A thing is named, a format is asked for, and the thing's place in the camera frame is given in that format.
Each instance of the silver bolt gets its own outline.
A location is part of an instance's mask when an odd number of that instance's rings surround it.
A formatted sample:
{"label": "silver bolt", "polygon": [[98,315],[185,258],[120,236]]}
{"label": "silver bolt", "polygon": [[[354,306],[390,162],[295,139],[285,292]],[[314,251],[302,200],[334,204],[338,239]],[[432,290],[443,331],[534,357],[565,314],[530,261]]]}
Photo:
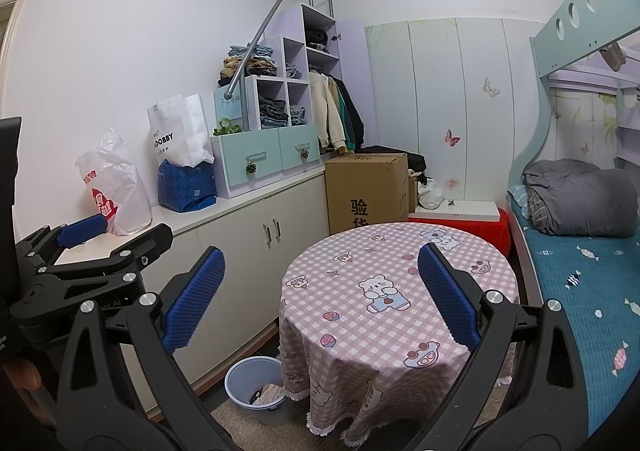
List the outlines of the silver bolt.
{"label": "silver bolt", "polygon": [[504,296],[497,290],[490,290],[486,293],[486,298],[489,303],[497,305],[498,303],[502,303]]}
{"label": "silver bolt", "polygon": [[93,301],[91,301],[90,299],[88,299],[87,301],[85,301],[84,303],[82,303],[80,305],[80,309],[85,314],[88,314],[89,312],[91,312],[91,310],[93,310],[94,307],[95,307],[95,303]]}
{"label": "silver bolt", "polygon": [[562,304],[557,299],[550,299],[546,302],[546,305],[549,307],[549,310],[553,310],[553,312],[562,310]]}
{"label": "silver bolt", "polygon": [[142,294],[142,296],[140,296],[140,299],[138,299],[138,301],[140,301],[141,305],[151,306],[153,303],[156,302],[156,294],[154,294],[153,292],[147,292],[146,294]]}

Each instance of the cardboard box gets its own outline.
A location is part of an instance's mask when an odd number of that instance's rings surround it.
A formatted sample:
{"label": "cardboard box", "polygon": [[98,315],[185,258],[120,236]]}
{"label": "cardboard box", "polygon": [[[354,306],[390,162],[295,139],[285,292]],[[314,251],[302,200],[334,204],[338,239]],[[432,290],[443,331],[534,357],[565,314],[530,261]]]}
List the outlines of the cardboard box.
{"label": "cardboard box", "polygon": [[418,206],[418,180],[410,178],[409,180],[409,214],[415,212]]}
{"label": "cardboard box", "polygon": [[406,153],[340,156],[324,164],[331,234],[409,216]]}

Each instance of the bucket rim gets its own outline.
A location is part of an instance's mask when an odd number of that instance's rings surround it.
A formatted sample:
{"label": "bucket rim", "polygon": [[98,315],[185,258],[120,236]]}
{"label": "bucket rim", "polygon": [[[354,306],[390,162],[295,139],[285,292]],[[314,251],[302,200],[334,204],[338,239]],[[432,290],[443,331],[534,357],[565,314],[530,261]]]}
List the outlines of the bucket rim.
{"label": "bucket rim", "polygon": [[268,410],[273,410],[273,408],[279,406],[280,404],[282,404],[284,402],[284,400],[287,398],[286,395],[283,395],[282,397],[280,397],[276,401],[273,401],[273,402],[271,402],[269,404],[255,406],[253,404],[247,404],[246,402],[240,401],[233,393],[231,393],[229,391],[229,376],[231,375],[231,373],[236,368],[238,368],[240,365],[242,365],[243,363],[245,363],[247,361],[258,361],[258,360],[260,360],[260,361],[271,361],[271,362],[278,363],[280,365],[280,369],[282,369],[282,363],[279,360],[274,359],[273,357],[267,357],[266,355],[254,355],[252,357],[247,357],[245,359],[242,359],[242,361],[238,361],[231,368],[229,368],[229,371],[226,372],[226,375],[225,375],[225,391],[226,391],[226,394],[228,395],[229,399],[231,399],[238,406],[244,407],[246,409],[250,409],[252,411],[264,411],[264,410],[267,410],[267,409]]}

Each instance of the beige rug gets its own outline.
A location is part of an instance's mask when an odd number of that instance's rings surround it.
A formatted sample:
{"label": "beige rug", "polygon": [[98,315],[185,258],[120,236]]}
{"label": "beige rug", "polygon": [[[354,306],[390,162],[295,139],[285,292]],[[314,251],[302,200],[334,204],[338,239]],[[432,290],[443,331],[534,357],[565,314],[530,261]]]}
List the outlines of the beige rug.
{"label": "beige rug", "polygon": [[[485,423],[498,413],[508,386],[496,386],[476,425]],[[244,451],[347,451],[340,442],[340,425],[326,437],[312,435],[306,428],[308,399],[296,402],[296,418],[282,426],[268,426],[254,420],[232,401],[226,401],[212,412],[213,417],[231,433]]]}

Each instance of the blue bag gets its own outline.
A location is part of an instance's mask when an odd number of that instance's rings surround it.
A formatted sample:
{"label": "blue bag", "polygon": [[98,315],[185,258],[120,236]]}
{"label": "blue bag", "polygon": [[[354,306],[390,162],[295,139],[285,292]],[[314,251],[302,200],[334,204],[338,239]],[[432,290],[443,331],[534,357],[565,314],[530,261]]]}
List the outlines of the blue bag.
{"label": "blue bag", "polygon": [[178,212],[199,211],[215,204],[213,164],[181,167],[164,160],[158,168],[158,201]]}

